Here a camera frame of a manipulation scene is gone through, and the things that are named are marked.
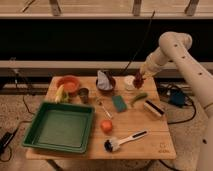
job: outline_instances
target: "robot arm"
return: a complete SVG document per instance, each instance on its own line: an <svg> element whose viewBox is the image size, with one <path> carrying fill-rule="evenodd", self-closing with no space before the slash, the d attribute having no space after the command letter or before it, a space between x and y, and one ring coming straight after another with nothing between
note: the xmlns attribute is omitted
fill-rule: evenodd
<svg viewBox="0 0 213 171"><path fill-rule="evenodd" d="M189 53L192 38L185 33L166 32L159 38L159 47L151 53L140 68L143 78L153 76L172 60L191 87L209 120L197 164L198 171L213 168L213 76Z"/></svg>

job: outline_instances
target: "black bristle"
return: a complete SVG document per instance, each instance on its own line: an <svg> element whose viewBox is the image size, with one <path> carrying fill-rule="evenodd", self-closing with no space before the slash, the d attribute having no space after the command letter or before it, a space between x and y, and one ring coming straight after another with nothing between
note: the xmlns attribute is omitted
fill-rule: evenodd
<svg viewBox="0 0 213 171"><path fill-rule="evenodd" d="M112 152L112 145L109 140L105 141L104 147L105 147L106 151Z"/></svg>

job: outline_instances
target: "dark wall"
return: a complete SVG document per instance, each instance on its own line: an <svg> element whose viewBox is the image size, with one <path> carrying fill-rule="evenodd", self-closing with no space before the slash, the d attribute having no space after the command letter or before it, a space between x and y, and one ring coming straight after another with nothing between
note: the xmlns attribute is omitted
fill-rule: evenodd
<svg viewBox="0 0 213 171"><path fill-rule="evenodd" d="M0 59L128 61L144 38L149 20L0 20ZM190 53L198 61L213 61L213 20L152 21L145 45L136 57L143 61L158 46L165 31L193 37Z"/></svg>

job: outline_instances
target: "metal cup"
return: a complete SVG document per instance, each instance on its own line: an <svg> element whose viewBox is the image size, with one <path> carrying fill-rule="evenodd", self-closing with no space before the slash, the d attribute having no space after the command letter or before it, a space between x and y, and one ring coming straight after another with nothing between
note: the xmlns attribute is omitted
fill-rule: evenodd
<svg viewBox="0 0 213 171"><path fill-rule="evenodd" d="M89 90L87 88L80 88L78 90L78 95L81 99L81 102L86 104L89 101Z"/></svg>

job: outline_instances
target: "teal sponge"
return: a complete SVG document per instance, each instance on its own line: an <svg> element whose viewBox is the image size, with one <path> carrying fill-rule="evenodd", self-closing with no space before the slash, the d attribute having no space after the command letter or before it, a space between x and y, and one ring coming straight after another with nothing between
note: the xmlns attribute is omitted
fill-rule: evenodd
<svg viewBox="0 0 213 171"><path fill-rule="evenodd" d="M114 104L114 106L115 106L115 108L117 109L118 112L123 112L127 109L127 105L124 102L122 96L120 96L120 95L113 96L112 101L113 101L113 104Z"/></svg>

